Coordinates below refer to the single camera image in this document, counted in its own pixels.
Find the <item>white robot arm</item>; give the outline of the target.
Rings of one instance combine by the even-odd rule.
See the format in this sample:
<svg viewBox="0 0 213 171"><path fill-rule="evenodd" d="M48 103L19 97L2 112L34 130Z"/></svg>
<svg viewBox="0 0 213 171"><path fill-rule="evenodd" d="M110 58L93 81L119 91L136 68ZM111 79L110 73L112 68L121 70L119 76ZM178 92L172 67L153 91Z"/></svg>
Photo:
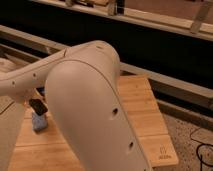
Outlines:
<svg viewBox="0 0 213 171"><path fill-rule="evenodd" d="M0 74L0 96L43 87L66 142L85 171L153 171L117 89L120 59L96 40Z"/></svg>

